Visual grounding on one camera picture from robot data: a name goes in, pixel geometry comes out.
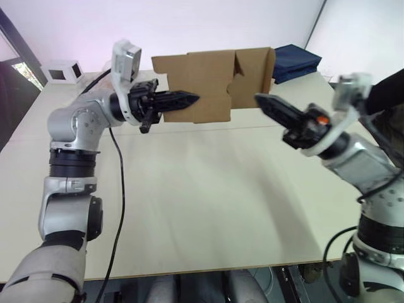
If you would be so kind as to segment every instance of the silver robotic arm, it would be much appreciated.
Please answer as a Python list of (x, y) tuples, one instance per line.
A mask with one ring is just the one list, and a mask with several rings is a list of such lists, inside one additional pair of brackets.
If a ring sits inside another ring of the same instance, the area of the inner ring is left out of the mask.
[(48, 118), (50, 173), (39, 216), (43, 239), (17, 267), (0, 293), (1, 303), (83, 302), (87, 242), (102, 232), (102, 200), (95, 197), (98, 143), (105, 128), (124, 121), (147, 133), (162, 112), (186, 108), (199, 98), (158, 92), (157, 79), (135, 83), (140, 49), (117, 42), (112, 56), (114, 90), (80, 95)]
[(378, 146), (345, 129), (360, 117), (370, 79), (341, 77), (328, 113), (311, 104), (301, 112), (280, 97), (257, 94), (263, 112), (286, 128), (283, 140), (364, 194), (353, 253), (344, 254), (340, 285), (359, 302), (404, 302), (404, 179)]

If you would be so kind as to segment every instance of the white wall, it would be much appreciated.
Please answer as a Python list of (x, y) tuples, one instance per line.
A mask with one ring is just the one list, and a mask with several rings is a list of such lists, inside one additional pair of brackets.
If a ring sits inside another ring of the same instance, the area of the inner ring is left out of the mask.
[(127, 38), (151, 56), (239, 47), (304, 46), (323, 0), (0, 0), (41, 62), (77, 59), (99, 71)]
[(404, 1), (328, 0), (307, 50), (332, 81), (363, 71), (377, 83), (404, 67)]
[(0, 61), (14, 59), (17, 57), (18, 55), (15, 53), (14, 49), (8, 44), (8, 41), (0, 32)]

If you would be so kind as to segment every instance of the table surface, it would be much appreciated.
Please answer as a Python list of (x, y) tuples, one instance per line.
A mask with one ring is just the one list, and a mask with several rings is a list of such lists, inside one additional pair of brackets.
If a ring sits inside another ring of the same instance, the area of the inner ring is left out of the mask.
[[(145, 79), (155, 76), (141, 73)], [(0, 153), (0, 281), (42, 241), (37, 219), (49, 171), (46, 120), (78, 85), (47, 85)], [(160, 89), (167, 89), (158, 75)], [(300, 109), (330, 110), (333, 90), (318, 73), (271, 91)], [(350, 130), (366, 138), (359, 124)], [(232, 110), (230, 122), (160, 123), (149, 134), (115, 128), (124, 156), (126, 217), (112, 277), (319, 261), (327, 241), (355, 225), (359, 193), (282, 142), (283, 129), (260, 109)], [(100, 140), (96, 196), (104, 230), (88, 244), (87, 279), (103, 278), (121, 213), (119, 159), (108, 132)], [(344, 241), (330, 258), (340, 258)]]

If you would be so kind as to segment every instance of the blue bag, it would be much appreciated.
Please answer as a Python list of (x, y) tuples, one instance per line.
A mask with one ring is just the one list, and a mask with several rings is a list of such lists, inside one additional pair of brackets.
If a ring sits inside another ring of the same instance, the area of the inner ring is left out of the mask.
[(278, 47), (275, 53), (276, 61), (272, 77), (276, 84), (317, 71), (317, 65), (321, 60), (321, 57), (293, 44)]

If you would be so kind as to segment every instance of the white box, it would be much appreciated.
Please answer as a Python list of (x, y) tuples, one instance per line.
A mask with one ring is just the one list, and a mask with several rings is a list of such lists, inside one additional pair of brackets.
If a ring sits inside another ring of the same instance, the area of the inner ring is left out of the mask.
[(78, 61), (49, 61), (40, 68), (49, 83), (75, 84), (84, 76)]

